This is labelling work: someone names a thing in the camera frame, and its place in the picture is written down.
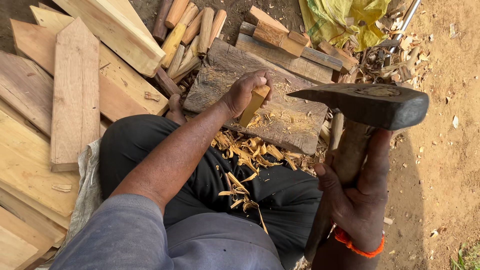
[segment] gray cloth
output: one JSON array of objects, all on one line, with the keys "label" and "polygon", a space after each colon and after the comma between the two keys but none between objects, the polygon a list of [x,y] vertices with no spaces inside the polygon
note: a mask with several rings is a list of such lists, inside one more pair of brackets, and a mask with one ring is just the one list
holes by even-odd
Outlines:
[{"label": "gray cloth", "polygon": [[225,213],[205,213],[166,231],[152,200],[121,194],[100,206],[50,269],[283,268],[275,245],[257,224]]}]

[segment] orange thread bracelet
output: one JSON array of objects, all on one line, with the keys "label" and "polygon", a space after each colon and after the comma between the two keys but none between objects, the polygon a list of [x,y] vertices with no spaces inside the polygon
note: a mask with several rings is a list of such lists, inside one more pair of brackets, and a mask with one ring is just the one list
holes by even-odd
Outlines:
[{"label": "orange thread bracelet", "polygon": [[361,251],[359,250],[358,248],[356,248],[353,244],[352,244],[352,241],[350,240],[350,236],[348,235],[347,232],[345,232],[342,228],[340,227],[336,227],[334,229],[334,232],[335,232],[335,239],[344,243],[349,249],[355,251],[355,253],[357,254],[360,254],[362,256],[365,256],[367,258],[373,258],[375,257],[377,254],[379,254],[383,249],[384,249],[384,235],[382,234],[382,242],[380,243],[380,246],[372,251],[372,252],[364,252],[364,251]]}]

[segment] dirt ground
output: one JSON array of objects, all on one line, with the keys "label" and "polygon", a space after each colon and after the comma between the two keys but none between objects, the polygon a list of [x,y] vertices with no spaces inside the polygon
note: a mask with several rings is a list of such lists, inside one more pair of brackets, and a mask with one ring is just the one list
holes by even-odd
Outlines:
[{"label": "dirt ground", "polygon": [[[43,2],[54,6],[50,0]],[[131,2],[152,30],[158,0]],[[252,5],[251,0],[193,2],[199,7],[227,11],[222,33],[230,44],[235,43],[239,26]],[[392,0],[389,9],[399,2]],[[394,223],[384,227],[386,244],[378,269],[450,269],[450,256],[456,256],[461,243],[480,240],[480,80],[476,79],[480,76],[479,3],[424,0],[408,27],[407,31],[423,38],[422,45],[432,52],[433,72],[423,85],[431,103],[425,121],[406,131],[403,141],[390,153],[385,216]],[[37,0],[0,0],[1,50],[15,53],[8,18],[35,23],[29,5],[37,5]],[[300,31],[297,1],[259,0],[255,5],[275,18],[283,18],[281,22],[287,28]],[[450,23],[460,31],[455,39],[448,36]],[[431,34],[433,42],[428,41]],[[446,96],[451,97],[448,104]],[[455,115],[459,118],[457,129],[452,125]],[[440,226],[445,226],[446,232],[430,238],[430,231]]]}]

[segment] sleeve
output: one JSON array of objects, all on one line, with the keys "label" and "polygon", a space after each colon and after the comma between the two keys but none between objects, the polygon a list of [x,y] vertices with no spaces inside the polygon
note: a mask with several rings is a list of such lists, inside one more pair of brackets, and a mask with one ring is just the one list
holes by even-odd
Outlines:
[{"label": "sleeve", "polygon": [[50,269],[172,270],[160,208],[136,194],[107,199]]}]

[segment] yellow plastic bag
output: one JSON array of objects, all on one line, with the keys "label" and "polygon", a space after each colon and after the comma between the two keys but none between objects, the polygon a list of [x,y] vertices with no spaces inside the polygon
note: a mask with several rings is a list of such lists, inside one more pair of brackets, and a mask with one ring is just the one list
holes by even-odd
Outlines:
[{"label": "yellow plastic bag", "polygon": [[[385,15],[389,2],[390,0],[299,0],[303,23],[315,46],[320,41],[327,40],[341,48],[354,35],[359,44],[355,51],[378,45],[388,38],[375,26],[375,22]],[[347,17],[354,18],[353,25],[346,25]]]}]

